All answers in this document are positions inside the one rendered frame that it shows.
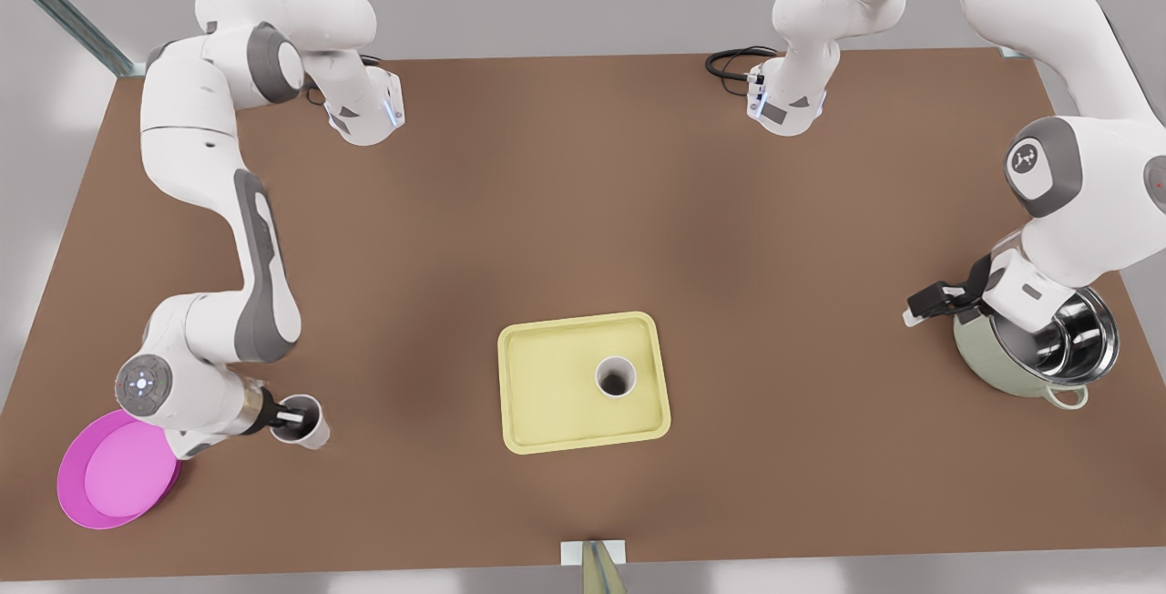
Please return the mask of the white IKEA cup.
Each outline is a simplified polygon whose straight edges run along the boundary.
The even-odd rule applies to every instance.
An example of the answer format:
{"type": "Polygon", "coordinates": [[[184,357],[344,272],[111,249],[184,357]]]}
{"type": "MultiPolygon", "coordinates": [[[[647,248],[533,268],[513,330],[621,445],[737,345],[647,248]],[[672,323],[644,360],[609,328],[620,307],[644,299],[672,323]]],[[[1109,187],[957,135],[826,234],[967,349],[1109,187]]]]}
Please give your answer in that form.
{"type": "Polygon", "coordinates": [[[332,429],[323,415],[323,407],[315,396],[292,394],[278,404],[286,410],[302,410],[307,415],[304,421],[286,421],[283,427],[271,427],[271,433],[278,441],[317,450],[332,436],[332,429]]]}
{"type": "Polygon", "coordinates": [[[612,354],[596,366],[595,380],[602,394],[620,399],[635,387],[638,373],[633,362],[619,354],[612,354]]]}

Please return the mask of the pale yellow tray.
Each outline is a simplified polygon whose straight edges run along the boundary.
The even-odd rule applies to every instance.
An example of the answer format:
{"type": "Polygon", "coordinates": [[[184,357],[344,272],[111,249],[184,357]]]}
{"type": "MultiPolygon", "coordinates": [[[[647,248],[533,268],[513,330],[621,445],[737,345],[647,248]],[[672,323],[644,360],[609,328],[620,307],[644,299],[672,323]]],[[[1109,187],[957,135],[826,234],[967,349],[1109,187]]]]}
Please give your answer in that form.
{"type": "Polygon", "coordinates": [[[670,429],[656,324],[644,312],[511,324],[498,337],[501,435],[517,456],[649,441],[670,429]],[[602,394],[595,371],[619,354],[635,387],[602,394]]]}

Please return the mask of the pale green steel pot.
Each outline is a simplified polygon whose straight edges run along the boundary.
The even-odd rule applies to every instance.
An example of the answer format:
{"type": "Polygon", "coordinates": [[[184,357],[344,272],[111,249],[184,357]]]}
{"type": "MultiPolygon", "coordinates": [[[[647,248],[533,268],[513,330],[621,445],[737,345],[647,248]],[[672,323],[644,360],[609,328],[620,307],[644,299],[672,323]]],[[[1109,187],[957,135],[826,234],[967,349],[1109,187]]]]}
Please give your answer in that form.
{"type": "Polygon", "coordinates": [[[976,308],[958,312],[953,334],[979,379],[1005,394],[1042,398],[1059,410],[1084,407],[1088,385],[1110,373],[1121,352],[1111,308],[1090,287],[1075,291],[1037,331],[976,308]]]}

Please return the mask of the pink plate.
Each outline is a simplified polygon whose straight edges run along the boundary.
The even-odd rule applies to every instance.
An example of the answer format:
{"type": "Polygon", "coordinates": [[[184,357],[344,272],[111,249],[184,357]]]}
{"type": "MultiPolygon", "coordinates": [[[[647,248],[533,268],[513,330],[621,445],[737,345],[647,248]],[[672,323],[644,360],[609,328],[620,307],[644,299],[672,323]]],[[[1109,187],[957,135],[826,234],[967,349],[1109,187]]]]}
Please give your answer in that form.
{"type": "Polygon", "coordinates": [[[64,453],[58,504],[80,527],[111,530],[149,512],[180,476],[162,428],[122,410],[87,424],[64,453]]]}

